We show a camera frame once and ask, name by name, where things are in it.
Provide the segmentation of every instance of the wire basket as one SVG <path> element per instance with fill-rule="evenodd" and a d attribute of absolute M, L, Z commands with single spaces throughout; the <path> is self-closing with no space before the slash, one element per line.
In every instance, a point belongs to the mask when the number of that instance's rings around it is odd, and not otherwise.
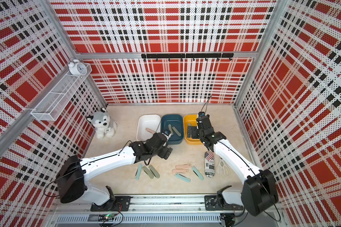
<path fill-rule="evenodd" d="M 72 75 L 69 71 L 50 92 L 32 110 L 31 114 L 37 120 L 55 121 L 67 106 L 74 93 L 91 73 L 92 68 L 89 63 L 86 66 L 86 74 Z"/>

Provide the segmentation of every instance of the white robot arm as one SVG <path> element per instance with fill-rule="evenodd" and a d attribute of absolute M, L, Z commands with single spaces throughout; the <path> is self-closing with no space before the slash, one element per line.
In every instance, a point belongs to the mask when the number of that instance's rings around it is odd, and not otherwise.
<path fill-rule="evenodd" d="M 256 216 L 278 202 L 275 180 L 269 170 L 261 170 L 243 157 L 220 132 L 214 132 L 209 115 L 199 113 L 197 118 L 199 138 L 207 149 L 215 152 L 234 170 L 243 184 L 241 202 L 248 212 Z M 155 133 L 145 143 L 133 142 L 123 149 L 92 158 L 69 157 L 56 176 L 62 203 L 78 198 L 111 209 L 113 193 L 106 188 L 96 188 L 89 180 L 119 166 L 146 161 L 158 155 L 168 159 L 172 148 L 167 147 L 168 136 Z"/>

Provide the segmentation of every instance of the plaid wall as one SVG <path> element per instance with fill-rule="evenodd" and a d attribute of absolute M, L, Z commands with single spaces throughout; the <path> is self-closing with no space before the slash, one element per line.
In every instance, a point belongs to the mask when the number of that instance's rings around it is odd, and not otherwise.
<path fill-rule="evenodd" d="M 233 103 L 250 58 L 90 59 L 92 77 L 108 103 Z"/>
<path fill-rule="evenodd" d="M 341 1 L 289 1 L 238 106 L 293 226 L 341 226 Z"/>
<path fill-rule="evenodd" d="M 80 53 L 255 51 L 276 3 L 50 2 Z"/>
<path fill-rule="evenodd" d="M 38 2 L 0 1 L 0 135 L 68 61 Z"/>
<path fill-rule="evenodd" d="M 0 1 L 0 135 L 48 86 L 69 53 L 37 1 Z M 0 157 L 0 226 L 41 226 L 43 195 L 68 156 L 81 157 L 99 102 L 86 83 L 55 122 L 33 120 Z M 56 194 L 55 185 L 47 193 Z"/>
<path fill-rule="evenodd" d="M 86 82 L 77 90 L 58 120 L 33 120 L 0 158 L 0 226 L 41 226 L 53 197 L 44 187 L 69 156 L 82 157 L 93 127 L 86 116 L 99 109 Z M 46 193 L 57 195 L 56 184 Z"/>

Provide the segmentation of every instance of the plush toy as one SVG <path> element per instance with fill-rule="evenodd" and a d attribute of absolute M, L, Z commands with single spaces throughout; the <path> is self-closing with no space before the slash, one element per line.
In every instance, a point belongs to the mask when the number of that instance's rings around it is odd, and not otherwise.
<path fill-rule="evenodd" d="M 95 127 L 95 134 L 98 139 L 104 138 L 104 134 L 107 138 L 111 138 L 115 134 L 116 122 L 111 119 L 104 107 L 101 108 L 101 111 L 95 112 L 93 116 L 88 116 L 86 119 Z"/>

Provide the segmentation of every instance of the beige tabletop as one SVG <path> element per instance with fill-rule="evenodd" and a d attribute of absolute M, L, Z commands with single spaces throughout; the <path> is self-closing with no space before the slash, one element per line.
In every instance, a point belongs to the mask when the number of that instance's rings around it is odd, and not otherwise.
<path fill-rule="evenodd" d="M 136 141 L 138 120 L 145 114 L 158 114 L 162 117 L 165 114 L 180 114 L 184 117 L 187 114 L 196 114 L 201 110 L 200 105 L 153 105 L 153 106 L 111 106 L 107 111 L 117 121 L 118 129 L 114 137 L 97 139 L 93 138 L 86 158 L 94 157 L 121 149 L 128 141 Z M 232 107 L 229 105 L 209 105 L 207 114 L 215 131 L 222 132 L 246 159 L 250 160 L 246 146 L 242 139 L 239 126 Z M 173 148 L 167 160 L 158 156 L 153 157 L 150 164 L 159 172 L 160 178 L 150 179 L 142 171 L 139 180 L 135 180 L 135 174 L 139 163 L 121 166 L 105 172 L 90 180 L 100 187 L 110 186 L 114 194 L 208 194 L 216 193 L 219 189 L 227 186 L 240 186 L 241 182 L 233 170 L 230 169 L 229 176 L 215 175 L 208 178 L 204 174 L 204 153 L 207 148 L 203 145 L 188 145 L 183 139 L 178 145 L 169 145 Z M 219 157 L 215 155 L 215 166 Z M 195 166 L 203 175 L 204 180 L 190 169 L 189 173 L 182 174 L 191 179 L 190 183 L 182 181 L 174 176 L 172 169 L 176 165 L 190 163 Z"/>

